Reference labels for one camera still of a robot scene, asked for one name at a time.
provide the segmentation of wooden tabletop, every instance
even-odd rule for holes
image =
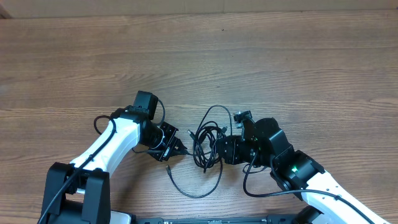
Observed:
[[[186,130],[211,105],[274,117],[295,149],[398,222],[396,10],[0,20],[0,223],[36,223],[49,167],[85,151],[98,137],[93,119],[132,104],[137,90],[164,102],[189,150]],[[228,123],[221,109],[209,119]],[[293,195],[246,196],[244,164],[225,165],[210,196],[190,199],[166,164],[192,194],[213,188],[220,168],[204,174],[190,156],[157,162],[131,152],[112,176],[112,209],[202,218],[306,206]],[[269,170],[248,185],[279,190]]]

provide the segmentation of wooden table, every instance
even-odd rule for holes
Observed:
[[[0,222],[36,223],[49,167],[85,151],[98,137],[93,119],[137,90],[159,96],[189,150],[186,130],[211,105],[274,117],[296,149],[398,222],[398,11],[0,20]],[[209,118],[228,122],[219,109]],[[129,153],[111,179],[112,209],[201,218],[306,206],[293,195],[245,196],[244,164],[226,165],[215,192],[190,199],[166,164],[192,194],[209,191],[220,167],[203,174],[189,156]],[[269,171],[248,185],[278,190]]]

